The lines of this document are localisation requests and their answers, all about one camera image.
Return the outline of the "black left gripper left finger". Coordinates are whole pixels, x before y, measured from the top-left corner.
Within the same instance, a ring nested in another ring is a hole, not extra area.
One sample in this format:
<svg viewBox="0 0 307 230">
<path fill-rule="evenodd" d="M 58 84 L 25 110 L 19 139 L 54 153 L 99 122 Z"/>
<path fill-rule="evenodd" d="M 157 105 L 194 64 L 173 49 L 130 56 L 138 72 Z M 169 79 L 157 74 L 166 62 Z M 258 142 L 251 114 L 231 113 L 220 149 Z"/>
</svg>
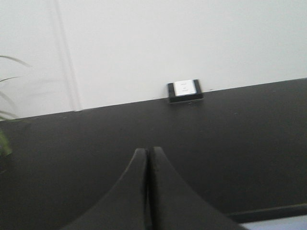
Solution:
<svg viewBox="0 0 307 230">
<path fill-rule="evenodd" d="M 123 174 L 92 208 L 63 230 L 144 230 L 147 151 L 136 149 Z"/>
</svg>

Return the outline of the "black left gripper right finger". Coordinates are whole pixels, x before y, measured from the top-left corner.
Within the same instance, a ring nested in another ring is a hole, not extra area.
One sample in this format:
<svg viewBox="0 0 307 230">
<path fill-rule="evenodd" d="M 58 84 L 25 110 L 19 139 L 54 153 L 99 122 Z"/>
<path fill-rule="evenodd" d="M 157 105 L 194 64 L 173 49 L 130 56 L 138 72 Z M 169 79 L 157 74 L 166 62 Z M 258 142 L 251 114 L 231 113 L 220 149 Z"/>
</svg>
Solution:
<svg viewBox="0 0 307 230">
<path fill-rule="evenodd" d="M 148 188 L 155 230 L 243 229 L 195 193 L 161 147 L 153 147 L 149 153 Z"/>
</svg>

